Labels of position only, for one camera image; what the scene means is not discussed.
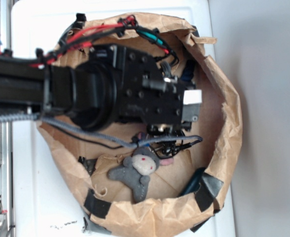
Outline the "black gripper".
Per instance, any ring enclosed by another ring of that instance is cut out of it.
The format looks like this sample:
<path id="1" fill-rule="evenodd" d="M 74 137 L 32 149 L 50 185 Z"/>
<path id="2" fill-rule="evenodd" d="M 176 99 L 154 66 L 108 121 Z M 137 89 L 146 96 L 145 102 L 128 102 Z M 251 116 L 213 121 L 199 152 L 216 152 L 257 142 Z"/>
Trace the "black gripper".
<path id="1" fill-rule="evenodd" d="M 122 72 L 118 85 L 118 120 L 140 122 L 150 135 L 180 135 L 198 121 L 202 92 L 181 82 L 167 61 L 117 45 L 113 67 Z"/>

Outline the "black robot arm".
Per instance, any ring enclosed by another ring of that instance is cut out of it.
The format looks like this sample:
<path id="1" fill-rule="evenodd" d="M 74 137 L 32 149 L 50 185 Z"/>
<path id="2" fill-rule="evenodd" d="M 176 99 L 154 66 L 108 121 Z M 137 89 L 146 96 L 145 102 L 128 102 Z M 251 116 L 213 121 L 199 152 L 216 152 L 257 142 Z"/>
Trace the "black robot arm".
<path id="1" fill-rule="evenodd" d="M 90 132 L 139 122 L 152 135 L 175 134 L 191 129 L 201 102 L 201 90 L 179 81 L 166 62 L 122 45 L 97 45 L 76 68 L 0 57 L 0 116 L 67 116 Z"/>

